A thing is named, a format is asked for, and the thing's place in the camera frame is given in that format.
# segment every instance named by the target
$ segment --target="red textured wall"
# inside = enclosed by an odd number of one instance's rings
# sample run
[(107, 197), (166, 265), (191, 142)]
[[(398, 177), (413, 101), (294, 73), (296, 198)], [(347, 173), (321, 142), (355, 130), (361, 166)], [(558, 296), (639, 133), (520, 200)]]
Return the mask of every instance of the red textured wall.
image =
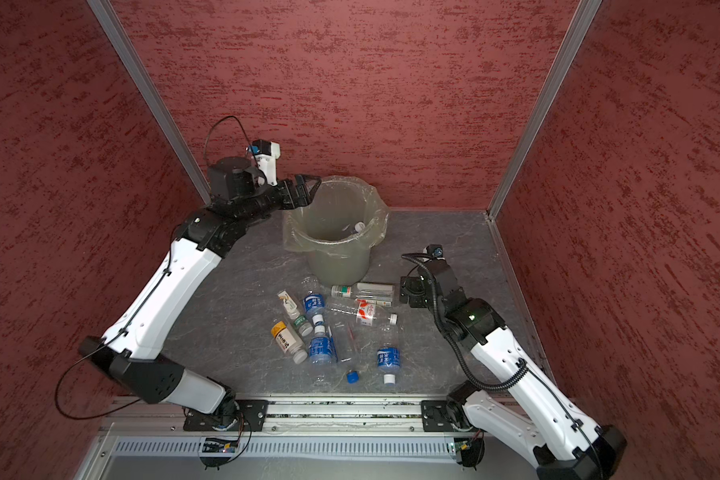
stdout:
[[(113, 4), (199, 162), (209, 125), (238, 114), (282, 144), (284, 173), (484, 209), (577, 0)], [(243, 145), (229, 124), (210, 159)]]
[(499, 226), (619, 478), (720, 478), (720, 2), (604, 2)]
[[(0, 478), (70, 478), (98, 421), (52, 392), (200, 204), (85, 2), (0, 2)], [(84, 365), (77, 415), (112, 385)]]

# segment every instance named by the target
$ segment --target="blue bottle label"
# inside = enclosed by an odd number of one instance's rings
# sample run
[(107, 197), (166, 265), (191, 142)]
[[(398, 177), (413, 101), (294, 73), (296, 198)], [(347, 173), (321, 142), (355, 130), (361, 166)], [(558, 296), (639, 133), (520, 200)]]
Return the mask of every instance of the blue bottle label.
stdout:
[(313, 293), (304, 299), (304, 308), (307, 312), (320, 308), (321, 306), (326, 306), (326, 301), (319, 293)]
[(326, 336), (316, 336), (309, 343), (309, 356), (313, 355), (333, 355), (333, 340)]
[(396, 348), (379, 349), (376, 355), (378, 356), (378, 366), (400, 366), (400, 350)]

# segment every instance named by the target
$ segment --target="plastic bottle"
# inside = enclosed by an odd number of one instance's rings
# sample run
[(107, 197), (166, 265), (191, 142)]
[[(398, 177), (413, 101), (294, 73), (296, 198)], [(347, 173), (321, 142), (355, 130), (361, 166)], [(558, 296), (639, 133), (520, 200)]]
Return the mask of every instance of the plastic bottle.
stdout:
[(392, 306), (392, 301), (394, 300), (394, 285), (364, 282), (357, 282), (353, 286), (334, 285), (331, 287), (331, 296), (336, 298), (354, 298), (377, 305)]
[(356, 383), (360, 379), (357, 371), (358, 348), (355, 333), (352, 331), (354, 322), (340, 320), (331, 328), (333, 344), (336, 348), (336, 362), (346, 372), (347, 383)]
[(327, 381), (329, 367), (336, 360), (336, 348), (333, 338), (327, 332), (326, 325), (315, 325), (315, 336), (309, 343), (309, 361), (312, 364), (312, 374), (316, 383)]
[(394, 385), (394, 376), (400, 371), (397, 318), (384, 322), (381, 328), (382, 346), (376, 352), (378, 369), (384, 374), (384, 384)]
[(307, 277), (303, 282), (307, 289), (307, 295), (304, 297), (304, 310), (307, 318), (316, 326), (323, 324), (323, 312), (326, 311), (326, 300), (320, 293), (320, 283), (315, 277)]
[(307, 317), (301, 313), (298, 309), (298, 305), (288, 292), (283, 290), (277, 295), (282, 302), (282, 308), (285, 309), (288, 318), (291, 319), (293, 323), (293, 328), (298, 331), (299, 335), (307, 338), (307, 336), (312, 333), (312, 325), (309, 324)]
[(364, 300), (340, 300), (336, 299), (328, 304), (328, 310), (338, 314), (340, 318), (346, 320), (351, 317), (361, 325), (370, 326), (374, 322), (398, 321), (397, 313), (389, 313), (380, 305), (368, 303)]
[(285, 322), (278, 322), (272, 327), (270, 333), (275, 337), (275, 343), (286, 355), (292, 355), (293, 361), (298, 363), (307, 360), (307, 352), (304, 350), (304, 342), (298, 338), (293, 327)]

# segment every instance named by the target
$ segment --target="white bracket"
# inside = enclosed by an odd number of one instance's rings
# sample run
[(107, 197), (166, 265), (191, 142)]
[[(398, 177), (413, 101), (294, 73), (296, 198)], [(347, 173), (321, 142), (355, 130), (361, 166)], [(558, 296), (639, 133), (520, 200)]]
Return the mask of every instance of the white bracket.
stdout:
[[(272, 155), (260, 154), (254, 155), (253, 157), (256, 159), (256, 166), (259, 167), (259, 170), (264, 172), (266, 182), (274, 187), (277, 185), (276, 161), (280, 158), (280, 144), (270, 142), (270, 145)], [(259, 185), (264, 185), (263, 178), (259, 178)]]
[(541, 447), (546, 441), (531, 420), (503, 406), (483, 390), (467, 397), (463, 409), (473, 426), (501, 440), (534, 468), (539, 466), (534, 447)]

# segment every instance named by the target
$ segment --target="mounting plate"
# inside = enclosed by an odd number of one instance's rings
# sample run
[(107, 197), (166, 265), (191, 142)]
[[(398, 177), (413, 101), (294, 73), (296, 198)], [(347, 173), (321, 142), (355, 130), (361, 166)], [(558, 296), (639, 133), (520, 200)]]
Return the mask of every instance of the mounting plate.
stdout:
[[(240, 406), (242, 416), (246, 419), (246, 430), (251, 429), (254, 432), (260, 432), (266, 419), (266, 410), (269, 402), (267, 400), (237, 400)], [(194, 416), (192, 412), (187, 413), (184, 420), (184, 432), (215, 432), (221, 434), (217, 430), (211, 428), (205, 423), (201, 417)]]

